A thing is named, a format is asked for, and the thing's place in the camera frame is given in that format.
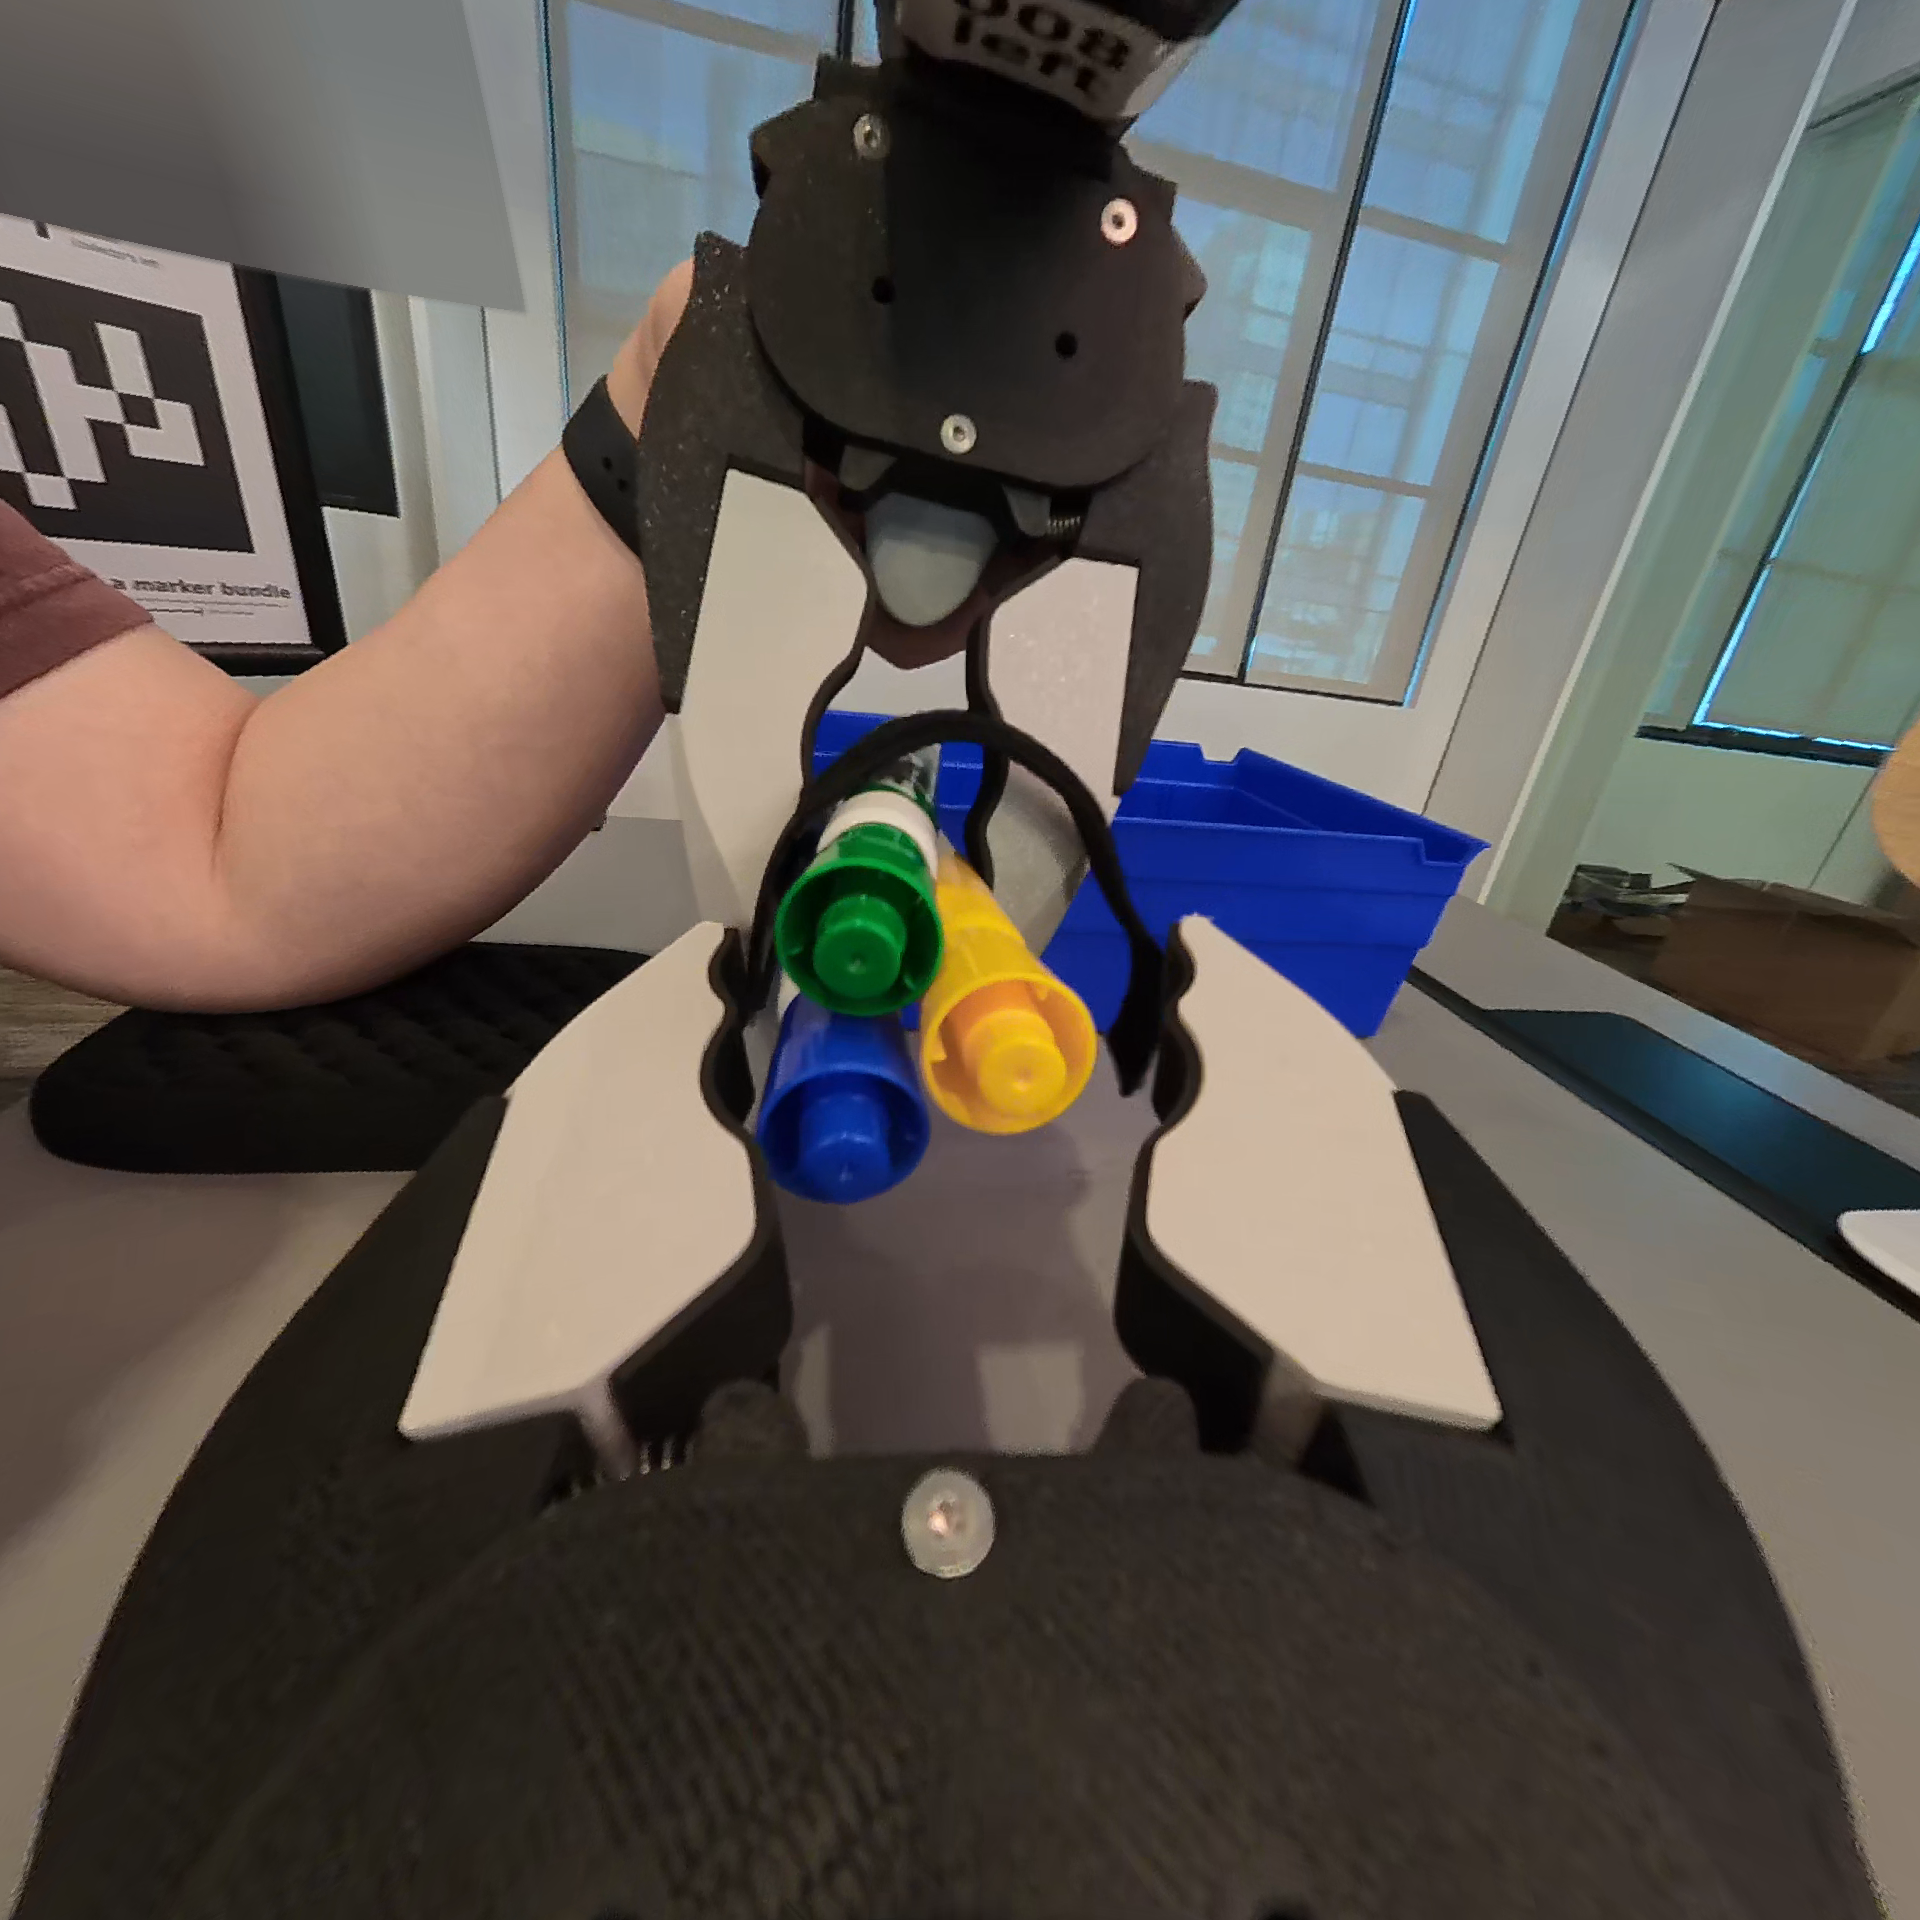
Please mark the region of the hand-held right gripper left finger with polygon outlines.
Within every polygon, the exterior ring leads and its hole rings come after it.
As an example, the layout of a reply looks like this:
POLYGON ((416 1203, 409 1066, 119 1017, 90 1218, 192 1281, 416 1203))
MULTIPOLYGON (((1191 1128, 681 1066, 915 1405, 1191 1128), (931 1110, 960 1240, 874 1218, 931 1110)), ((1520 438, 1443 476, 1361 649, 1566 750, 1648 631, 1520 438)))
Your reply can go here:
POLYGON ((397 1431, 566 1417, 608 1478, 773 1380, 792 1291, 749 1135, 745 956, 696 925, 511 1084, 397 1431))

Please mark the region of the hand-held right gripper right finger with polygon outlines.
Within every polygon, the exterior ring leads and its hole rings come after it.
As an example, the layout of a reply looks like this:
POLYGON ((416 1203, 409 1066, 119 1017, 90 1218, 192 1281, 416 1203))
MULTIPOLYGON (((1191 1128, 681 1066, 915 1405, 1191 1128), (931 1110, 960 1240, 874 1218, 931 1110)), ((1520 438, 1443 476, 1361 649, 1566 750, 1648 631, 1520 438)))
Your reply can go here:
POLYGON ((1208 916, 1167 934, 1158 1128, 1117 1259, 1117 1340, 1209 1456, 1330 1411, 1487 1437, 1500 1399, 1397 1106, 1319 1001, 1208 916))

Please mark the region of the blue dry erase marker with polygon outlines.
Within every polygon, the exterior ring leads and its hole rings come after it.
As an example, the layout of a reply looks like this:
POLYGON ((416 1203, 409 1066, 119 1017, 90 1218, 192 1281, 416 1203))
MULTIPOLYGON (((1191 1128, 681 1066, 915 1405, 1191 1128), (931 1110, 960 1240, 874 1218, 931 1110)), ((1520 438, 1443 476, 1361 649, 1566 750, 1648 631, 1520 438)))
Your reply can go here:
POLYGON ((813 1203, 863 1203, 906 1184, 931 1141, 899 1015, 831 1015, 789 996, 759 1097, 757 1141, 771 1178, 813 1203))

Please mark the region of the green dry erase marker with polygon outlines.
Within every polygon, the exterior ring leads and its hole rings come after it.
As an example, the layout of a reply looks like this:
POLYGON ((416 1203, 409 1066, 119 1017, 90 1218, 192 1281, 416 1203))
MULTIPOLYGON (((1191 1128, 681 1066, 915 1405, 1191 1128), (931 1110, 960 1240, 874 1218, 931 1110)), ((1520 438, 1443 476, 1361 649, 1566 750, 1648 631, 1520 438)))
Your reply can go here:
POLYGON ((943 971, 937 760, 914 750, 834 808, 777 906, 779 971, 831 1015, 899 1015, 943 971))

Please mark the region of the yellow marker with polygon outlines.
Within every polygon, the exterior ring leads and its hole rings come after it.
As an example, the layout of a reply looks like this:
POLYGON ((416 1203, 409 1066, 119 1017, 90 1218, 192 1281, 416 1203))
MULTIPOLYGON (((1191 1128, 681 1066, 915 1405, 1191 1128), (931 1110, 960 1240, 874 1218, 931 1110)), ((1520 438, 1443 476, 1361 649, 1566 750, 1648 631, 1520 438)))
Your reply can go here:
POLYGON ((956 852, 937 855, 936 906, 943 963, 920 1001, 926 1101, 986 1135, 1055 1122, 1085 1092, 1098 1054, 1090 1006, 956 852))

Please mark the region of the person's left forearm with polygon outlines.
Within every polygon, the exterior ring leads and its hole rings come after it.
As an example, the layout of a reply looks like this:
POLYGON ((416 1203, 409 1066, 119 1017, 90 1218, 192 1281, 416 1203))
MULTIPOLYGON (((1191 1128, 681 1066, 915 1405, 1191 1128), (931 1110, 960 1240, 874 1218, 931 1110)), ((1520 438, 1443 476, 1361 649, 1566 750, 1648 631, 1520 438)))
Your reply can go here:
POLYGON ((157 624, 2 700, 2 968, 188 1015, 360 994, 527 901, 660 724, 641 563, 551 451, 268 700, 157 624))

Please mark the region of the black wrist band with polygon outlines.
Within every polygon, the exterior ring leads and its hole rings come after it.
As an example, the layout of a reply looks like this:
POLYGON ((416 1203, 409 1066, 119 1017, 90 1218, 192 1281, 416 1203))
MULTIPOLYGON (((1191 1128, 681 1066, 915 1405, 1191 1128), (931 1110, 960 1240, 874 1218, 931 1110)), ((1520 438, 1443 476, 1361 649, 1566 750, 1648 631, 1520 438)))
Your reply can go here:
POLYGON ((636 433, 613 403, 613 378, 599 378, 561 426, 561 464, 592 512, 635 563, 644 563, 644 467, 636 433))

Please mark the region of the blue plastic bin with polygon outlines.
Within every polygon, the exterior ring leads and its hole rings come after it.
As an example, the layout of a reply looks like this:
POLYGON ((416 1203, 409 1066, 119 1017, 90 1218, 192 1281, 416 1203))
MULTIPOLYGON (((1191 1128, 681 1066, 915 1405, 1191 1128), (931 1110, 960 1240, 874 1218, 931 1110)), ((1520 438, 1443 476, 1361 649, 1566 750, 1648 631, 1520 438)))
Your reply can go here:
MULTIPOLYGON (((981 758, 970 740, 943 741, 936 826, 956 852, 968 849, 981 758)), ((1215 760, 1172 740, 1145 746, 1109 839, 1158 944, 1174 921, 1208 916, 1357 1041, 1380 1032, 1443 906, 1487 852, 1475 836, 1303 767, 1252 750, 1215 760)), ((1130 951, 1092 875, 1040 961, 1104 1035, 1124 1005, 1130 951)))

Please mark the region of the black padded wrist rest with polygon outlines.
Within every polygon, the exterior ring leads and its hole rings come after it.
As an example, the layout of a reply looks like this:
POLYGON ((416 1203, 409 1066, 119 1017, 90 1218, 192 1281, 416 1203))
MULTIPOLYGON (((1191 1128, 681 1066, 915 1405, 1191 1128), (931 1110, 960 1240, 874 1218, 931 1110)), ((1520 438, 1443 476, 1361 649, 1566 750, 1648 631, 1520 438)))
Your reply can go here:
POLYGON ((278 1015, 130 1009, 27 1092, 37 1143, 148 1175, 419 1172, 644 955, 472 944, 278 1015))

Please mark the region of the large grid window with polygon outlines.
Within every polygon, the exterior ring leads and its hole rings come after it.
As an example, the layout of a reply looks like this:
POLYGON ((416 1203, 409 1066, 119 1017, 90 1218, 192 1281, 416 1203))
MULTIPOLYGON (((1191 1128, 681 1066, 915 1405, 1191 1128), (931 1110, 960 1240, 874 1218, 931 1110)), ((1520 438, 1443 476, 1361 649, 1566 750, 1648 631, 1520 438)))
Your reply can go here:
MULTIPOLYGON (((539 5, 561 395, 874 5, 539 5)), ((1185 669, 1404 707, 1639 5, 1237 5, 1130 134, 1208 278, 1215 563, 1185 669)))

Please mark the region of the brown cardboard box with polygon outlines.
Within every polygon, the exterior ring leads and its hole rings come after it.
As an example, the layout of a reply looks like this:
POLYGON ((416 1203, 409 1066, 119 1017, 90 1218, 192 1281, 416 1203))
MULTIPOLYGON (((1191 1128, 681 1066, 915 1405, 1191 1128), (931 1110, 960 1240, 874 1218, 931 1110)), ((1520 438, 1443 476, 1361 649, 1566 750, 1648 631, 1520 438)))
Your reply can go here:
POLYGON ((1917 906, 1583 865, 1547 934, 1824 1069, 1917 1060, 1917 906))

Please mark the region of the framed black white tag poster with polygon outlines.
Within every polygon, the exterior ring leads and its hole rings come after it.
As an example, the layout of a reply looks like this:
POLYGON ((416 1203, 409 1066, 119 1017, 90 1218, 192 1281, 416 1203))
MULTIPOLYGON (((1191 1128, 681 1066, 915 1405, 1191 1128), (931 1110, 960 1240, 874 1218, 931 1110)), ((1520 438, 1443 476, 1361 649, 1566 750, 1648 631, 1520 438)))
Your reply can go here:
POLYGON ((235 678, 346 644, 268 274, 2 217, 2 502, 235 678))

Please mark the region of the maroon shirt sleeve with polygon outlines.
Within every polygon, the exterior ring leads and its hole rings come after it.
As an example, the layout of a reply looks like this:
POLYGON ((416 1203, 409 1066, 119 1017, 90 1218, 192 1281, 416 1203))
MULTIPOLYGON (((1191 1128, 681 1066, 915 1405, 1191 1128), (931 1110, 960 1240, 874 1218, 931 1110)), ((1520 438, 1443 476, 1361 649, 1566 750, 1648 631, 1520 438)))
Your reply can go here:
POLYGON ((2 700, 150 627, 150 612, 2 502, 2 700))

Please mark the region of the narrow side window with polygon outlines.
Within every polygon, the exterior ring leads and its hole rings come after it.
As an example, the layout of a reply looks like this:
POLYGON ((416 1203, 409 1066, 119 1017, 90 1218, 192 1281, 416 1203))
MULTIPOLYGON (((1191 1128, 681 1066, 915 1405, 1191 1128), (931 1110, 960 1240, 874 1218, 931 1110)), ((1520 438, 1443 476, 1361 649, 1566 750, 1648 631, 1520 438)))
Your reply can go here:
POLYGON ((1805 134, 1664 476, 1639 736, 1888 758, 1917 718, 1917 81, 1805 134))

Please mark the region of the black wall panel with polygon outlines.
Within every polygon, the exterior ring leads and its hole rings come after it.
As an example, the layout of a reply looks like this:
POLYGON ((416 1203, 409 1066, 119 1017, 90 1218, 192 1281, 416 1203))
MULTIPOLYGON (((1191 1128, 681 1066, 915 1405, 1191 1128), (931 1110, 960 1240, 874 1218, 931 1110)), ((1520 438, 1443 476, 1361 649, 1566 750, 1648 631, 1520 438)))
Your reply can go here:
POLYGON ((397 467, 372 294, 273 278, 320 502, 397 520, 397 467))

